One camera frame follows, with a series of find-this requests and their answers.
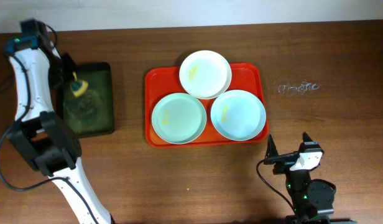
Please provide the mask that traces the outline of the green and yellow sponge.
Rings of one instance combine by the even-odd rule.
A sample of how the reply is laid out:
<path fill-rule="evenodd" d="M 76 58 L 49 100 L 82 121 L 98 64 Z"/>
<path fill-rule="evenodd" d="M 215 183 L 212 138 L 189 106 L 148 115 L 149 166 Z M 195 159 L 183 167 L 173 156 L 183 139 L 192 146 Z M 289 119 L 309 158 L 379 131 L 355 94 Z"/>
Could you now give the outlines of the green and yellow sponge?
<path fill-rule="evenodd" d="M 78 98 L 86 93 L 88 90 L 88 82 L 85 80 L 80 80 L 77 77 L 76 72 L 72 72 L 74 80 L 70 83 L 70 89 L 74 97 Z"/>

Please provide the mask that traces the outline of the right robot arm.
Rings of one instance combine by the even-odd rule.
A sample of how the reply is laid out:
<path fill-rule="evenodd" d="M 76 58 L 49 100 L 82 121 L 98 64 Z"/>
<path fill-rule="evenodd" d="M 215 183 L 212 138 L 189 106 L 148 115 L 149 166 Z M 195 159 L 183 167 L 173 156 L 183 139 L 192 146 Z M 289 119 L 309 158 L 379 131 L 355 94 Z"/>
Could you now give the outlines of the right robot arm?
<path fill-rule="evenodd" d="M 285 223 L 329 223 L 334 213 L 336 186 L 322 179 L 312 179 L 310 172 L 320 166 L 324 150 L 307 133 L 297 151 L 280 155 L 272 136 L 268 137 L 265 158 L 260 164 L 273 165 L 273 174 L 285 175 L 290 200 L 286 200 L 293 215 Z"/>

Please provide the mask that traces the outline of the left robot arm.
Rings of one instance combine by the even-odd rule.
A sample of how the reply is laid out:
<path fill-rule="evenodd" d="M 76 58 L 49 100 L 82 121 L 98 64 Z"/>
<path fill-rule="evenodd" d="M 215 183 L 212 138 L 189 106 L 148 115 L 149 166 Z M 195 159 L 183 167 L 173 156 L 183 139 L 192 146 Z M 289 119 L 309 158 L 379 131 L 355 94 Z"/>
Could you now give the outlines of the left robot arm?
<path fill-rule="evenodd" d="M 80 223 L 114 223 L 86 177 L 79 140 L 54 112 L 50 91 L 73 78 L 72 61 L 61 59 L 50 26 L 37 19 L 20 25 L 21 37 L 5 48 L 16 78 L 17 111 L 3 137 L 59 188 Z"/>

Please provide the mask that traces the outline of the light blue plate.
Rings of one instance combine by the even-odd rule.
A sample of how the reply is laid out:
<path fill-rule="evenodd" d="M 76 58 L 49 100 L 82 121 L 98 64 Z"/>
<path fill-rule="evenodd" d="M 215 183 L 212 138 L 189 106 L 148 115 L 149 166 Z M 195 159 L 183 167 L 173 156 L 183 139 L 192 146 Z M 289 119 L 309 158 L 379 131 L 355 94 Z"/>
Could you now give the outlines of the light blue plate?
<path fill-rule="evenodd" d="M 263 102 L 244 90 L 224 92 L 210 109 L 215 130 L 232 141 L 247 141 L 258 136 L 264 129 L 266 117 Z"/>

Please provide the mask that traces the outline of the white plate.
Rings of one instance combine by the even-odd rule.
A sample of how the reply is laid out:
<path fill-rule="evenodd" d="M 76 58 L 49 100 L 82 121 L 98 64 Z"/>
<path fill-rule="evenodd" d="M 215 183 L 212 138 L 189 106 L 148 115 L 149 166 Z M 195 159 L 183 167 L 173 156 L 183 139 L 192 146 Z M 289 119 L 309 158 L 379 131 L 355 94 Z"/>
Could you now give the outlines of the white plate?
<path fill-rule="evenodd" d="M 178 76 L 188 94 L 210 100 L 228 89 L 233 74 L 229 62 L 221 54 L 199 50 L 186 57 Z"/>

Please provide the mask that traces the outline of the light green plate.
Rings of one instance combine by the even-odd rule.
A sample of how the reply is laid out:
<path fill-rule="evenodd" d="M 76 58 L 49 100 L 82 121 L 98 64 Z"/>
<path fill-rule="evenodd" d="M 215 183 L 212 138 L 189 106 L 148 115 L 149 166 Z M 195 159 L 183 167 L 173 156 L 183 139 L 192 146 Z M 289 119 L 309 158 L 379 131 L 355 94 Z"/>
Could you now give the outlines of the light green plate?
<path fill-rule="evenodd" d="M 151 115 L 153 130 L 170 144 L 187 144 L 204 131 L 207 115 L 200 100 L 186 93 L 172 93 L 157 102 Z"/>

